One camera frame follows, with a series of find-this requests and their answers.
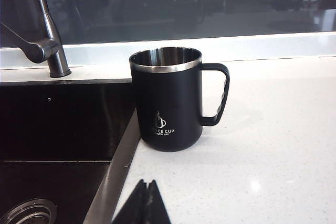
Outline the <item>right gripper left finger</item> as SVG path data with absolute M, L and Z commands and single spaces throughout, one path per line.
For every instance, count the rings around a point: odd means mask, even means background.
M 112 224 L 142 223 L 143 203 L 146 189 L 147 186 L 144 180 L 139 180 L 121 210 L 112 221 Z

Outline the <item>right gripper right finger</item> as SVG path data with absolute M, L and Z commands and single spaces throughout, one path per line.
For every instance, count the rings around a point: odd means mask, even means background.
M 155 180 L 149 183 L 146 196 L 146 223 L 170 223 Z

